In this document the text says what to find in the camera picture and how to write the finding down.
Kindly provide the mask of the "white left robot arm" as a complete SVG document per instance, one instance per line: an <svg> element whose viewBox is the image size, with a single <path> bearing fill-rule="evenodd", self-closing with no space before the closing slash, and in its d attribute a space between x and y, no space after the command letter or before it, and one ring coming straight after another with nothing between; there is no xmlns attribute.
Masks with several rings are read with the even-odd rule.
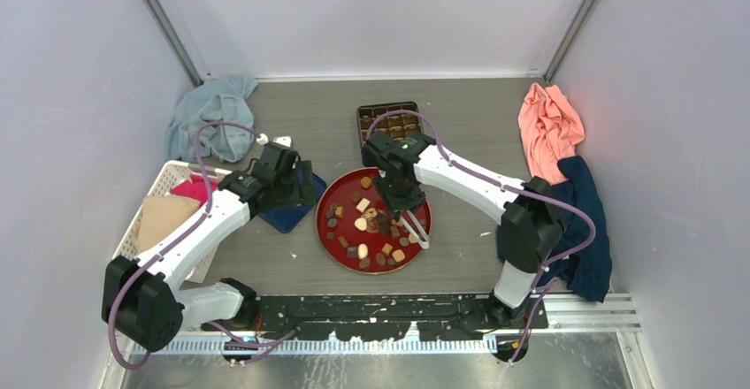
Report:
<svg viewBox="0 0 750 389"><path fill-rule="evenodd" d="M121 333L149 352L168 345L181 330L220 322L238 330L259 313L256 292L234 278L182 289L204 257L226 237L267 210L312 205L311 162L300 158L290 137L265 143L247 170L226 175L204 207L153 248L107 265L102 317L111 342Z"/></svg>

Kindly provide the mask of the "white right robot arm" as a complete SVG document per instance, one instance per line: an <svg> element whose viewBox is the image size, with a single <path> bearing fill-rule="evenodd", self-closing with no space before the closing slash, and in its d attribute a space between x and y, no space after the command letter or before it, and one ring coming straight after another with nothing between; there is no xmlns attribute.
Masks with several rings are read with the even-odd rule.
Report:
<svg viewBox="0 0 750 389"><path fill-rule="evenodd" d="M505 328L522 320L538 273L566 229L551 186L541 178L523 181L464 164L421 133L401 141L374 133L364 142L362 155L365 164L379 170L374 186L388 212L421 248L430 245L416 217L426 201L424 186L467 202L497 223L503 266L489 298L492 319Z"/></svg>

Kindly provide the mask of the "metal tongs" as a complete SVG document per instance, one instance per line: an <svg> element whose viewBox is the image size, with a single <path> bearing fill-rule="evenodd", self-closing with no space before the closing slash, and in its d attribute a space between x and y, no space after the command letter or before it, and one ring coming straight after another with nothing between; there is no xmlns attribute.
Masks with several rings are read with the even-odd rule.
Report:
<svg viewBox="0 0 750 389"><path fill-rule="evenodd" d="M428 249L430 247L430 238L427 231L419 223L416 215L411 210L405 210L400 213L399 223L407 230L421 249Z"/></svg>

